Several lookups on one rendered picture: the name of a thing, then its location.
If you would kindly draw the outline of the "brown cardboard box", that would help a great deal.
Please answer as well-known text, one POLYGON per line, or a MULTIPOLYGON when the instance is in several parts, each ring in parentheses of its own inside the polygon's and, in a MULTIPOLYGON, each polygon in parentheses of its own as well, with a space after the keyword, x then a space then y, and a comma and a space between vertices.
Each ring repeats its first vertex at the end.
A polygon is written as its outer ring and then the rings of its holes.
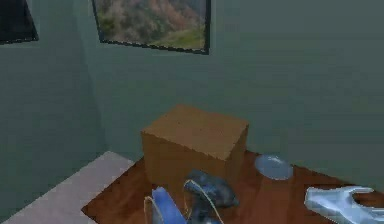
POLYGON ((141 131, 147 178, 176 189, 197 169, 233 184, 248 129, 244 119, 179 104, 141 131))

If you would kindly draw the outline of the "framed landscape picture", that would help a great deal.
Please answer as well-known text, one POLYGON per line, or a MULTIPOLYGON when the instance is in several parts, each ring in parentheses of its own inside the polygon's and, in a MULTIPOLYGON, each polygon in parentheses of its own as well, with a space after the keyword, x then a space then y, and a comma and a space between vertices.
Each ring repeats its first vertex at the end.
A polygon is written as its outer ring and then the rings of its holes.
POLYGON ((101 43, 208 55, 211 0, 90 0, 101 43))

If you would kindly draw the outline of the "pale blue round plate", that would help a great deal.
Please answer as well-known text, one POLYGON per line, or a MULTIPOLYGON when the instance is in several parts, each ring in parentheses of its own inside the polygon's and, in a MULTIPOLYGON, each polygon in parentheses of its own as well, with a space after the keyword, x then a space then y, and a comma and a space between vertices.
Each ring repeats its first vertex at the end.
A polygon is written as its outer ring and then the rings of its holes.
POLYGON ((260 155, 255 159, 255 169, 272 180, 288 180, 293 176, 293 167, 276 155, 260 155))

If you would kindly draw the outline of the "brown wooden table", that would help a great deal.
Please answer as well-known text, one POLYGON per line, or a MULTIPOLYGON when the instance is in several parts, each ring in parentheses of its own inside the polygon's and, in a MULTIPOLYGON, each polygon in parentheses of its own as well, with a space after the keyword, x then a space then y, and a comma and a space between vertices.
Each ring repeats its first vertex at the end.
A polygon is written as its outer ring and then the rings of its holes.
MULTIPOLYGON (((304 205, 306 189, 345 187, 347 183, 296 166, 287 181, 273 181, 254 168, 256 154, 247 152, 234 186, 240 205, 220 212, 225 224, 334 224, 304 205)), ((146 176, 145 160, 138 160, 82 208, 97 224, 147 224, 144 198, 155 186, 146 176)))

